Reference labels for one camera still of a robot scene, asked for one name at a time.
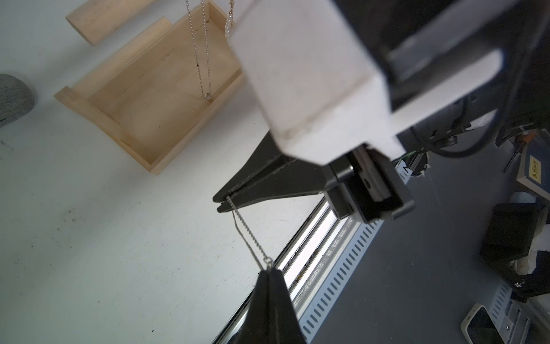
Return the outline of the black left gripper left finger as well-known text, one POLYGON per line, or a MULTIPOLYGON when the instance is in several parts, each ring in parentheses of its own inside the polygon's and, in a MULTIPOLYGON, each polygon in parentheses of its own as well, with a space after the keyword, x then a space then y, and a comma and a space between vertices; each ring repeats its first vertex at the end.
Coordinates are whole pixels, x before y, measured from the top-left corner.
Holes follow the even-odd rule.
POLYGON ((273 269, 262 270, 249 301, 245 321, 234 343, 270 343, 270 275, 273 269))

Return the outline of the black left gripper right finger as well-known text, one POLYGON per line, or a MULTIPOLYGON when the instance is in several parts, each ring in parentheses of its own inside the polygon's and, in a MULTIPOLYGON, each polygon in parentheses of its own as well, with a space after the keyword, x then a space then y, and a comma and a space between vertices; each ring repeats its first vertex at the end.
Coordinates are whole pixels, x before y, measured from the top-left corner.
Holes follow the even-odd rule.
POLYGON ((305 344, 284 276, 278 269, 271 269, 269 278, 268 343, 305 344))

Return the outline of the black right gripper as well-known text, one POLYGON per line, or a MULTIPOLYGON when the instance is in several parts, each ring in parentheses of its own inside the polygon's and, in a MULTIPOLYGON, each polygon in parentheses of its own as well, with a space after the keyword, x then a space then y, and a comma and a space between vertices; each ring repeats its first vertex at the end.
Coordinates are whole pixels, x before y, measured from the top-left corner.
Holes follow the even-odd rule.
POLYGON ((338 219, 362 223, 398 219, 415 209, 415 200, 392 162, 360 146, 325 167, 294 163, 268 132, 244 166, 213 196, 217 212, 260 202, 324 192, 338 219))

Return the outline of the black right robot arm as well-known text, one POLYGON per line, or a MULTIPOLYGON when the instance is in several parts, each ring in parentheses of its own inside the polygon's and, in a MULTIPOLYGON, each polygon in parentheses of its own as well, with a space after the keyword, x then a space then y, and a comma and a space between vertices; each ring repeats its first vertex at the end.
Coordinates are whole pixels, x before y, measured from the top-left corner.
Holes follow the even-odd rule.
POLYGON ((252 1, 229 33, 269 126, 214 196, 218 212, 323 194, 336 216, 396 219, 415 202, 393 162, 514 107, 549 31, 548 1, 252 1))

